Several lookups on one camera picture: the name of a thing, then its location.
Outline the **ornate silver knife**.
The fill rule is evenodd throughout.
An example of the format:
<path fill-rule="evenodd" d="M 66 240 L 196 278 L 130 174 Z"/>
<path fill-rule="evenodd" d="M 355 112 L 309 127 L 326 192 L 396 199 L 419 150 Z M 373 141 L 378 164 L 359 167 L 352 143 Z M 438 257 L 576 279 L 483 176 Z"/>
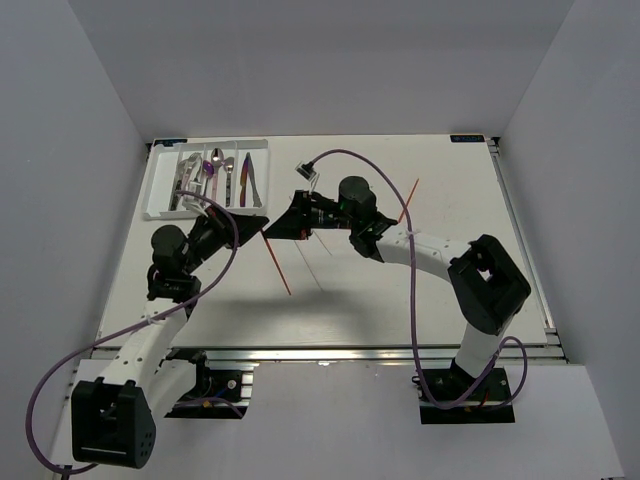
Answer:
<path fill-rule="evenodd" d="M 255 176 L 253 160 L 252 160 L 252 157 L 251 157 L 250 153 L 246 154 L 245 163 L 247 164 L 247 175 L 248 175 L 248 180 L 249 180 L 249 183 L 251 185 L 251 190 L 252 190 L 253 207 L 254 208 L 261 208 L 262 207 L 262 200 L 261 200 L 261 197 L 260 197 L 260 194 L 259 194 L 259 190 L 258 190 L 258 186 L 257 186 L 257 182 L 256 182 L 256 176 Z"/>

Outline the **orange chopstick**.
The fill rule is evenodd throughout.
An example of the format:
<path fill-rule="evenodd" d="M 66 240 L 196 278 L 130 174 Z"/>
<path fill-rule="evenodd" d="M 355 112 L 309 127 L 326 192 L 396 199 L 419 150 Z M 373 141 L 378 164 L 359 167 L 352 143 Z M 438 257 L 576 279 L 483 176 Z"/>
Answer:
<path fill-rule="evenodd" d="M 402 221 L 404 220 L 405 215 L 406 215 L 406 211 L 407 211 L 407 209 L 408 209 L 408 207 L 409 207 L 409 205 L 410 205 L 410 203 L 411 203 L 411 201 L 412 201 L 412 199 L 414 197 L 414 194 L 415 194 L 416 189 L 417 189 L 417 187 L 419 185 L 419 182 L 420 182 L 420 178 L 416 178 L 416 180 L 414 181 L 413 186 L 412 186 L 407 198 L 405 199 L 405 206 L 406 207 L 402 209 L 402 211 L 401 211 L 401 213 L 400 213 L 400 215 L 398 217 L 398 220 L 397 220 L 398 223 L 402 223 Z"/>
<path fill-rule="evenodd" d="M 275 251 L 273 250 L 273 248 L 272 248 L 272 246 L 271 246 L 271 243 L 270 243 L 269 239 L 266 237 L 266 233 L 265 233 L 265 231 L 264 231 L 264 230 L 261 230 L 261 236 L 262 236 L 262 238 L 263 238 L 263 241 L 264 241 L 264 244 L 265 244 L 265 246 L 266 246 L 266 248 L 267 248 L 267 251 L 269 252 L 269 255 L 270 255 L 270 257 L 271 257 L 271 260 L 272 260 L 272 261 L 273 261 L 273 263 L 274 263 L 274 266 L 275 266 L 276 271 L 277 271 L 277 273 L 278 273 L 278 275 L 279 275 L 279 278 L 281 279 L 281 281 L 282 281 L 282 283 L 283 283 L 283 285 L 284 285 L 284 288 L 285 288 L 285 290 L 286 290 L 287 294 L 288 294 L 289 296 L 291 296 L 291 295 L 292 295 L 292 291 L 291 291 L 291 288 L 290 288 L 290 286 L 289 286 L 289 283 L 288 283 L 288 281 L 287 281 L 287 279 L 286 279 L 286 277 L 285 277 L 285 275 L 284 275 L 284 272 L 283 272 L 283 270 L 282 270 L 282 268 L 281 268 L 280 262 L 279 262 L 279 261 L 278 261 L 278 259 L 277 259 L 277 256 L 276 256 L 276 254 L 275 254 Z"/>

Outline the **iridescent rainbow knife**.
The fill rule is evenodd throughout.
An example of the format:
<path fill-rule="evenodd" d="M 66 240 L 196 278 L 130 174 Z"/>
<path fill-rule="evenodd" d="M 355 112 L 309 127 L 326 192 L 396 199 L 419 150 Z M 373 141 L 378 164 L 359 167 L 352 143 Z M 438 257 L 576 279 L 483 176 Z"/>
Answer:
<path fill-rule="evenodd" d="M 244 208 L 246 206 L 246 194 L 247 194 L 247 182 L 249 176 L 249 163 L 251 157 L 250 154 L 247 153 L 245 155 L 241 173 L 240 173 L 240 194 L 239 194 L 239 206 Z"/>

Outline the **dark handled silver spoon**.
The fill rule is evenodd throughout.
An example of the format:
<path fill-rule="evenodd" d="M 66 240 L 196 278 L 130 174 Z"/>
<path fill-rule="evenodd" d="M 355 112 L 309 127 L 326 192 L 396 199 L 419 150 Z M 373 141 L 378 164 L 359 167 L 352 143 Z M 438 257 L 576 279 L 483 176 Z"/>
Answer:
<path fill-rule="evenodd" d="M 235 169 L 235 158 L 233 156 L 223 161 L 225 172 L 225 206 L 230 207 L 233 198 L 233 172 Z"/>

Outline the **iridescent rainbow spoon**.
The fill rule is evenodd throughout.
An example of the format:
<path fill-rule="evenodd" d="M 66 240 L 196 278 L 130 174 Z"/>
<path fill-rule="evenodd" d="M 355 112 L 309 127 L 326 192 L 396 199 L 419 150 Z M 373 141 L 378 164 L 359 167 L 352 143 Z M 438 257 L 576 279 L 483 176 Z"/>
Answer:
<path fill-rule="evenodd" d="M 209 187 L 211 186 L 211 181 L 214 177 L 214 173 L 215 173 L 215 167 L 213 166 L 213 164 L 208 161 L 208 160 L 204 160 L 202 163 L 202 173 L 204 175 L 204 180 L 203 180 L 203 187 L 202 187 L 202 193 L 205 196 L 209 195 Z"/>

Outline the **black handled fork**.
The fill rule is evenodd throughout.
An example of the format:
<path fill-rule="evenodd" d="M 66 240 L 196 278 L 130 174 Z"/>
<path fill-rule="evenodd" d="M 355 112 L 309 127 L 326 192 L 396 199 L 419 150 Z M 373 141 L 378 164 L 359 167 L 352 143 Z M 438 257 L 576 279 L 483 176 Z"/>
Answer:
<path fill-rule="evenodd" d="M 202 168 L 194 168 L 189 177 L 187 190 L 191 193 L 200 195 L 202 186 Z"/>
<path fill-rule="evenodd" d="M 180 199 L 180 195 L 178 194 L 178 191 L 182 189 L 182 180 L 185 174 L 185 169 L 186 169 L 186 161 L 185 160 L 179 161 L 176 165 L 176 170 L 175 170 L 174 179 L 173 179 L 172 194 L 171 194 L 171 200 L 169 204 L 170 211 L 177 210 L 177 206 Z"/>

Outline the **pink handled spoon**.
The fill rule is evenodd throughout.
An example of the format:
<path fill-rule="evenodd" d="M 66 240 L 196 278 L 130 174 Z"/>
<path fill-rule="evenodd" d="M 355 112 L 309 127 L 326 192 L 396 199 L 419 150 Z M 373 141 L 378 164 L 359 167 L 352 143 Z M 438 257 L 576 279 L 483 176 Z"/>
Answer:
<path fill-rule="evenodd" d="M 214 148 L 210 156 L 210 163 L 212 167 L 210 193 L 213 200 L 215 200 L 217 197 L 218 177 L 220 170 L 224 166 L 224 160 L 225 158 L 223 150 L 218 147 Z"/>

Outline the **pink handled fork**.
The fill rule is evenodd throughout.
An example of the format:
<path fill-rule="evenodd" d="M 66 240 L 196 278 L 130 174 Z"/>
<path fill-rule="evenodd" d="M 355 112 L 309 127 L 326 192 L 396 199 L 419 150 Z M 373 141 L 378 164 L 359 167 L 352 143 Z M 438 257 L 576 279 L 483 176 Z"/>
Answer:
<path fill-rule="evenodd" d="M 188 188 L 188 182 L 189 182 L 189 177 L 191 172 L 193 171 L 194 168 L 202 167 L 202 162 L 203 162 L 202 154 L 199 152 L 194 152 L 187 159 L 185 159 L 185 161 L 186 161 L 186 169 L 185 169 L 185 174 L 182 180 L 181 190 L 188 191 L 187 188 Z"/>

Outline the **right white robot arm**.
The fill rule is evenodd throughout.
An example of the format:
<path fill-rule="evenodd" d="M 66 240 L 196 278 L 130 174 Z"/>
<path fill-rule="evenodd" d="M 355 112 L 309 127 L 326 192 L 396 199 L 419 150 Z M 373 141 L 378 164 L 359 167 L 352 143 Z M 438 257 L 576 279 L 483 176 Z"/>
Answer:
<path fill-rule="evenodd" d="M 504 331 L 531 294 L 531 286 L 511 256 L 491 235 L 467 244 L 421 234 L 385 216 L 362 177 L 344 178 L 338 198 L 297 190 L 288 209 L 266 230 L 281 240 L 305 240 L 317 229 L 342 229 L 362 257 L 415 266 L 451 284 L 467 326 L 451 363 L 451 384 L 461 397 L 484 391 L 484 369 Z"/>

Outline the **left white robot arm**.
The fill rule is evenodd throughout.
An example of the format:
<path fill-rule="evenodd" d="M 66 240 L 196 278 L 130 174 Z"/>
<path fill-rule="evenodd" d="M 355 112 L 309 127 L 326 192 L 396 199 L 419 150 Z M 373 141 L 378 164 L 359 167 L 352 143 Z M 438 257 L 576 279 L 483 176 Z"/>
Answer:
<path fill-rule="evenodd" d="M 93 381 L 71 396 L 71 448 L 78 462 L 140 469 L 156 441 L 156 422 L 183 399 L 211 390 L 202 350 L 172 347 L 202 291 L 195 271 L 221 248 L 242 246 L 268 218 L 209 207 L 189 233 L 176 225 L 152 235 L 143 325 L 133 331 Z"/>

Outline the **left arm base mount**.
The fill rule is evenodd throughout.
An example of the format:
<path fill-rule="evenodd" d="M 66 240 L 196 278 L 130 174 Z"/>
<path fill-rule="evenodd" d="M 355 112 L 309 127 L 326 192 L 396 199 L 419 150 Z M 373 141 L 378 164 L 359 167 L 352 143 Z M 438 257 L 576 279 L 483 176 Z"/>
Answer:
<path fill-rule="evenodd" d="M 195 386 L 165 415 L 172 419 L 240 420 L 248 409 L 252 373 L 240 367 L 211 366 L 204 350 L 169 351 L 168 360 L 195 366 Z"/>

